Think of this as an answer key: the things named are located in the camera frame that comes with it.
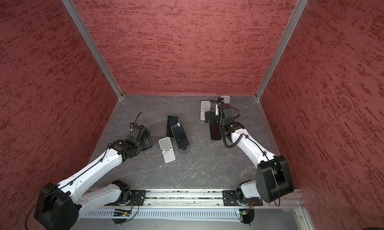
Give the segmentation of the white phone stand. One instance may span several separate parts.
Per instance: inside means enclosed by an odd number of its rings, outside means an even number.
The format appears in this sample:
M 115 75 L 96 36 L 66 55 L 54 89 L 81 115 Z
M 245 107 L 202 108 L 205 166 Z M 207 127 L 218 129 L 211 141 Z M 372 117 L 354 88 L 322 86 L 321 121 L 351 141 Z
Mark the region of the white phone stand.
M 223 98 L 223 103 L 229 104 L 230 103 L 230 96 L 221 96 Z
M 210 101 L 201 101 L 201 113 L 200 113 L 200 119 L 201 121 L 205 121 L 206 120 L 206 117 L 205 117 L 205 113 L 207 111 L 210 111 L 211 110 L 211 102 Z

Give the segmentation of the black phone with tag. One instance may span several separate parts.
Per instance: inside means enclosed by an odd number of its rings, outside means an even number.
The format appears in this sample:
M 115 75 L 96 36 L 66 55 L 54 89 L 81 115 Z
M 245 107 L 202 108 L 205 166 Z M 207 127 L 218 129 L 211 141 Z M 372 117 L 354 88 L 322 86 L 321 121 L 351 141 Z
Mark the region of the black phone with tag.
M 188 141 L 183 124 L 178 123 L 177 125 L 173 126 L 171 129 L 179 149 L 189 146 L 189 141 Z
M 217 124 L 210 123 L 210 136 L 212 141 L 220 141 L 222 139 L 221 133 L 220 133 L 220 127 Z

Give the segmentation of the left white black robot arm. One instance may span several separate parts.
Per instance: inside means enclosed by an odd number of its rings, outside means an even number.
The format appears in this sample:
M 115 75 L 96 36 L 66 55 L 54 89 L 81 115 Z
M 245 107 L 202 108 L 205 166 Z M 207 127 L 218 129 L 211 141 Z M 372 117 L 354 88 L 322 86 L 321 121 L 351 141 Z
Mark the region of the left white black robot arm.
M 108 144 L 103 154 L 71 177 L 56 185 L 46 184 L 30 213 L 47 230 L 69 230 L 78 219 L 107 204 L 132 210 L 137 201 L 130 186 L 120 180 L 92 193 L 88 190 L 110 170 L 152 146 L 150 130 L 131 123 L 126 139 Z

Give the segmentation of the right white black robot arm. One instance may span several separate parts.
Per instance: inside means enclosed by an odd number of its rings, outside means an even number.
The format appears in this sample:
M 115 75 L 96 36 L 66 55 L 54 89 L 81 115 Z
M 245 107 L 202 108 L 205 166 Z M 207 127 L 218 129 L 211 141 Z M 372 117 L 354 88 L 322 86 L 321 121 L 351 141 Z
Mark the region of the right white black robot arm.
M 241 123 L 238 113 L 233 115 L 233 107 L 224 98 L 209 100 L 215 110 L 204 112 L 205 122 L 210 125 L 211 140 L 222 140 L 225 148 L 238 147 L 256 167 L 256 179 L 236 186 L 236 199 L 240 205 L 248 206 L 253 198 L 266 203 L 280 201 L 295 190 L 288 160 L 275 155 L 258 143 Z

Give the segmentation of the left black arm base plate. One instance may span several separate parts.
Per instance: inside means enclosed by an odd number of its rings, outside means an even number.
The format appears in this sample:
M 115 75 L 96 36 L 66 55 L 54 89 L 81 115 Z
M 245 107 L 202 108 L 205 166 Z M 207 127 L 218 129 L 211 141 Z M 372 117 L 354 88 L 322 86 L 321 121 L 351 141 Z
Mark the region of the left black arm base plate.
M 122 199 L 118 199 L 116 202 L 109 203 L 107 206 L 131 207 L 135 204 L 143 206 L 146 193 L 146 190 L 130 190 L 129 192 L 125 191 Z

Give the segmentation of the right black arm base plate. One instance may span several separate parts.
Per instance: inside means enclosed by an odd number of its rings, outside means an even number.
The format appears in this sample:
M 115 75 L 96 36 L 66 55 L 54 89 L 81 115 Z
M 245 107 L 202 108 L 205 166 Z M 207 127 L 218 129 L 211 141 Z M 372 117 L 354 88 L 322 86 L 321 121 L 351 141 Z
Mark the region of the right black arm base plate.
M 239 206 L 239 207 L 261 207 L 263 201 L 261 198 L 246 198 L 240 191 L 224 190 L 223 191 L 224 206 Z

